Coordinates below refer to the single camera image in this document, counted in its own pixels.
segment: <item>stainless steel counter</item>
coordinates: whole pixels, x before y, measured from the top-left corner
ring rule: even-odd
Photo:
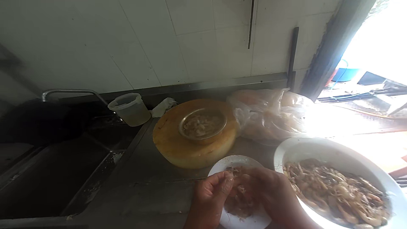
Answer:
[[[153,142],[157,121],[152,120],[135,150],[120,161],[89,207],[73,222],[89,228],[182,228],[194,183],[205,178],[211,167],[189,170],[169,163]],[[238,138],[228,155],[246,155],[273,168],[274,151],[275,147]]]

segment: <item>round cutting board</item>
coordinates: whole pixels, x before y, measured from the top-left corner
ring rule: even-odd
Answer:
[[[189,113],[200,108],[220,109],[228,121],[221,136],[208,145],[197,145],[178,132],[178,124]],[[172,164],[186,169],[199,169],[215,164],[233,146],[237,133],[237,122],[232,108],[225,102],[196,99],[170,109],[157,122],[153,141],[158,151]]]

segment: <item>metal faucet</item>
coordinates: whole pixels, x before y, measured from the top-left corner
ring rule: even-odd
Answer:
[[[98,97],[98,99],[100,101],[102,101],[106,106],[108,105],[108,103],[106,102],[106,100],[104,100],[101,95],[99,93],[97,93],[94,90],[81,90],[81,89],[50,89],[50,90],[46,90],[42,93],[41,99],[43,102],[47,102],[47,97],[49,94],[55,93],[55,92],[62,92],[62,93],[91,93],[94,94]],[[116,112],[113,111],[113,113],[115,114],[116,118],[119,121],[123,121],[117,114]]]

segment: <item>white plate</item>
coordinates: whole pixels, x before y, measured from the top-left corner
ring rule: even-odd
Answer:
[[[300,162],[308,158],[329,162],[338,170],[360,175],[370,181],[380,191],[389,196],[392,217],[386,226],[380,229],[406,228],[407,199],[400,186],[385,171],[358,152],[339,143],[322,138],[290,138],[282,142],[274,154],[274,169],[283,173],[282,165],[286,162]],[[346,229],[318,215],[314,210],[300,203],[307,214],[321,227],[329,229]]]
[[[259,162],[250,157],[231,155],[219,160],[209,171],[208,176],[217,172],[225,171],[229,166],[263,167]],[[270,222],[271,218],[261,206],[261,208],[255,211],[253,215],[245,219],[240,219],[237,216],[229,214],[225,208],[223,208],[220,224],[227,229],[264,229],[270,224]]]

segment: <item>sink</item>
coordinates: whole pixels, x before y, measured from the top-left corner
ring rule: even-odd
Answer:
[[[0,219],[82,212],[141,127],[91,125],[79,138],[37,149],[2,182]]]

